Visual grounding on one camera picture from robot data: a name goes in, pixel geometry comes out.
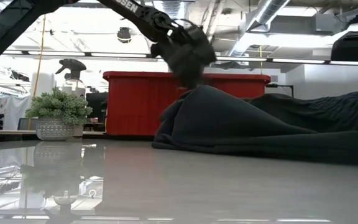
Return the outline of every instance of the fabric cloth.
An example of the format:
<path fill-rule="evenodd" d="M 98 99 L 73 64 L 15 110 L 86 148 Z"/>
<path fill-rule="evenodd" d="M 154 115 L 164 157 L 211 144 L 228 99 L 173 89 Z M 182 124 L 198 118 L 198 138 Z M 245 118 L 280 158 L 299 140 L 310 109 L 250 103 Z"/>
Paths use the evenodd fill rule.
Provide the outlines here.
<path fill-rule="evenodd" d="M 10 96 L 5 106 L 4 130 L 17 130 L 20 118 L 25 117 L 30 106 L 31 96 Z"/>
<path fill-rule="evenodd" d="M 248 103 L 287 124 L 319 133 L 358 131 L 358 92 L 315 100 L 265 94 Z"/>
<path fill-rule="evenodd" d="M 152 146 L 213 154 L 358 163 L 358 103 L 355 103 L 358 97 L 351 100 L 351 96 L 355 97 L 344 95 L 309 101 L 309 106 L 316 108 L 308 112 L 305 108 L 298 111 L 291 103 L 263 108 L 261 100 L 248 103 L 216 88 L 199 86 L 163 112 Z M 314 125 L 316 114 L 318 121 L 323 120 L 320 126 Z M 324 127 L 324 120 L 333 122 Z"/>

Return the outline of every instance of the black machine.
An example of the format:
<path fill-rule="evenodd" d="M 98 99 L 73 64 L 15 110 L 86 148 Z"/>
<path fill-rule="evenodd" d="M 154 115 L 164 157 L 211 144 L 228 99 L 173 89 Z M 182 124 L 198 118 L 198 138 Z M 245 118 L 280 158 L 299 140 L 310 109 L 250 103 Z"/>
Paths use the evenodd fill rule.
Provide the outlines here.
<path fill-rule="evenodd" d="M 92 113 L 88 118 L 98 118 L 98 122 L 104 123 L 107 110 L 108 93 L 87 93 L 88 106 L 92 107 Z"/>
<path fill-rule="evenodd" d="M 358 32 L 348 32 L 335 41 L 331 60 L 358 62 Z"/>
<path fill-rule="evenodd" d="M 41 15 L 79 0 L 13 0 L 0 12 L 0 55 Z M 175 78 L 188 88 L 201 80 L 203 67 L 216 60 L 202 29 L 177 24 L 168 15 L 133 0 L 98 0 L 133 22 L 149 40 L 151 57 L 161 56 Z"/>

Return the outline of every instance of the yellow cable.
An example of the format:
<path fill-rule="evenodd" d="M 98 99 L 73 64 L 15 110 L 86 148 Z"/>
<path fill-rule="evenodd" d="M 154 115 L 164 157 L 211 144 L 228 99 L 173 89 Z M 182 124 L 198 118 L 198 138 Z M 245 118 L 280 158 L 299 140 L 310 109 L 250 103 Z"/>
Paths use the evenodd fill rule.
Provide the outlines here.
<path fill-rule="evenodd" d="M 42 61 L 42 54 L 44 52 L 44 36 L 45 36 L 45 21 L 47 20 L 47 16 L 44 15 L 44 21 L 42 24 L 42 37 L 41 37 L 41 53 L 40 53 L 40 58 L 38 61 L 38 69 L 37 69 L 37 76 L 35 77 L 35 85 L 34 85 L 34 92 L 32 94 L 32 97 L 35 97 L 35 93 L 37 92 L 37 87 L 38 87 L 38 78 L 40 76 L 40 69 L 41 69 L 41 61 Z M 31 127 L 31 118 L 29 118 L 29 125 L 27 127 L 27 130 L 30 130 Z"/>
<path fill-rule="evenodd" d="M 259 57 L 262 57 L 262 46 L 259 46 Z M 260 74 L 262 74 L 263 62 L 260 62 Z"/>

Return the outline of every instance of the succulent plant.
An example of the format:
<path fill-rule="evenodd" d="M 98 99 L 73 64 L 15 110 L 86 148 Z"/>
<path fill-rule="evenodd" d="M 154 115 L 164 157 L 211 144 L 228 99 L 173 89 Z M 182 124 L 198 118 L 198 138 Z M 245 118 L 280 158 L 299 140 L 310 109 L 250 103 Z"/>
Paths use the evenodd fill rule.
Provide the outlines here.
<path fill-rule="evenodd" d="M 65 124 L 84 125 L 86 116 L 92 113 L 83 97 L 53 88 L 52 93 L 42 93 L 33 98 L 31 108 L 25 112 L 27 118 L 56 118 Z"/>

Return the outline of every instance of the white wall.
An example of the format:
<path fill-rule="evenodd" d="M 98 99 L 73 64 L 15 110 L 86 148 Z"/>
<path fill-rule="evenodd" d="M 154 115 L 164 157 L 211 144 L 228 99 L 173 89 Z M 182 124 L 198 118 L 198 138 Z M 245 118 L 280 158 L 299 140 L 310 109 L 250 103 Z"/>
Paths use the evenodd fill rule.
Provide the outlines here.
<path fill-rule="evenodd" d="M 358 67 L 301 65 L 286 75 L 287 85 L 294 85 L 295 98 L 315 99 L 358 91 Z"/>
<path fill-rule="evenodd" d="M 307 99 L 305 91 L 305 65 L 300 65 L 287 72 L 285 75 L 285 84 L 293 85 L 293 94 L 295 98 Z"/>
<path fill-rule="evenodd" d="M 276 84 L 281 84 L 284 85 L 286 80 L 285 80 L 285 73 L 282 73 L 280 71 L 280 69 L 271 69 L 271 68 L 266 68 L 266 69 L 253 69 L 253 70 L 249 70 L 249 69 L 227 69 L 227 70 L 223 70 L 221 68 L 205 68 L 204 69 L 204 73 L 226 73 L 226 74 L 243 74 L 243 75 L 276 75 L 278 77 L 278 82 L 275 82 Z M 281 94 L 286 94 L 286 95 L 291 95 L 291 89 L 289 88 L 282 88 L 282 87 L 278 87 L 278 88 L 265 88 L 265 93 L 281 93 Z"/>

